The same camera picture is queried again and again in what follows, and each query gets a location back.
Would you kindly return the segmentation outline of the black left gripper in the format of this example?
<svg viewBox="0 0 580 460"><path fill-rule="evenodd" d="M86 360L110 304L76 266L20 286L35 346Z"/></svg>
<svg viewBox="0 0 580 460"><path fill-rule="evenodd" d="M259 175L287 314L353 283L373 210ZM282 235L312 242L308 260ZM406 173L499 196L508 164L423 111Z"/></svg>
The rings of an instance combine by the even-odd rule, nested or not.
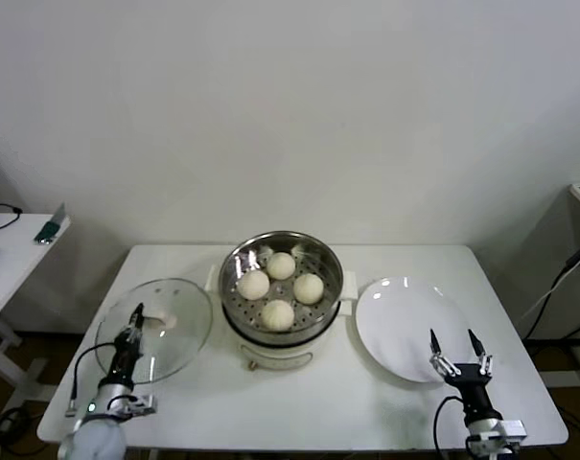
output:
<svg viewBox="0 0 580 460"><path fill-rule="evenodd" d="M141 358L141 332L145 321L144 304L140 303L130 315L128 330L113 341L115 353L107 373L109 383L133 383L133 373Z"/></svg>

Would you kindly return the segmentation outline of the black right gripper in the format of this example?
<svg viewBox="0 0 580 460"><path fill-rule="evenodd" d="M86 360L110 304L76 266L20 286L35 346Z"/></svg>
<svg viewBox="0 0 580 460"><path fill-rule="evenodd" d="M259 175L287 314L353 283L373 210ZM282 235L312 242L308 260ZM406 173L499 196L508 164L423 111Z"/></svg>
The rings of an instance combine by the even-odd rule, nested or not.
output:
<svg viewBox="0 0 580 460"><path fill-rule="evenodd" d="M487 419L501 419L501 414L492 406L486 386L492 376L492 356L469 329L468 334L478 364L454 365L443 354L433 329L429 330L431 356L429 362L444 382L457 389L463 401L464 424L470 425Z"/></svg>

